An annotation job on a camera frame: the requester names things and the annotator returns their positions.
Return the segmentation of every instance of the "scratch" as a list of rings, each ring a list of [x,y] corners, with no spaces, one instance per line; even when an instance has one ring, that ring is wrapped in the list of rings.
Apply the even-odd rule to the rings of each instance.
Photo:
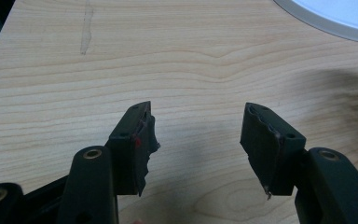
[[[94,8],[91,6],[90,0],[86,0],[86,8],[84,12],[83,32],[81,36],[80,53],[86,55],[87,49],[91,41],[91,19],[94,14]]]

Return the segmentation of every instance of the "wood grain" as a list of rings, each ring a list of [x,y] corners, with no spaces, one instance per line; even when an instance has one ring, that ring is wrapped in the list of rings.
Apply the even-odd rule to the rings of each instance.
[[[119,198],[121,223],[298,223],[239,144],[246,102],[358,168],[358,43],[273,1],[17,0],[0,35],[0,182],[66,175],[146,100],[161,149],[142,198]]]

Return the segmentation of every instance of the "white plate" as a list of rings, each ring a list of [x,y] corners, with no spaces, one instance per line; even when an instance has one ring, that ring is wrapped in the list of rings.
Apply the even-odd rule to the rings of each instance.
[[[358,41],[358,0],[275,0],[301,21],[332,35]]]

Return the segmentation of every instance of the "light wood surface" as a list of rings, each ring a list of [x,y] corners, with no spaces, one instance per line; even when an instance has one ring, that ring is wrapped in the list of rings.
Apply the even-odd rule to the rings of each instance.
[[[17,0],[0,34],[0,182],[67,175],[148,100],[161,148],[143,196],[119,197],[121,223],[298,223],[239,144],[246,102],[358,168],[358,43],[272,0]]]

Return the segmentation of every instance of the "wooden table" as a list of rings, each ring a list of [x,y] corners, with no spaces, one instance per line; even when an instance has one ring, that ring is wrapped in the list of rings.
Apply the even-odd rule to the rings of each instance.
[[[240,142],[244,104],[276,111],[358,168],[358,43],[272,0],[18,0],[0,35],[0,182],[25,193],[152,101],[160,150],[121,223],[297,223]]]

